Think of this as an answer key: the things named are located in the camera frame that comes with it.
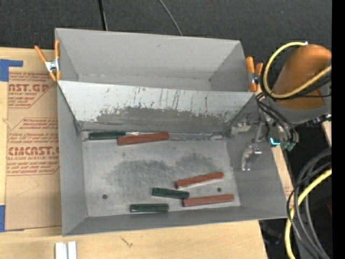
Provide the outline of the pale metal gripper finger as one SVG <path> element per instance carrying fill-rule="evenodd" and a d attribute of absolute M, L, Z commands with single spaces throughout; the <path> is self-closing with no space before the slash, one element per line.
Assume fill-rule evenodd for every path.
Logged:
<path fill-rule="evenodd" d="M 258 145 L 249 145 L 245 148 L 241 158 L 242 171 L 250 171 L 254 162 L 263 154 Z"/>
<path fill-rule="evenodd" d="M 230 127 L 230 137 L 234 137 L 239 133 L 248 132 L 257 121 L 251 114 L 244 114 L 239 120 L 235 121 Z"/>

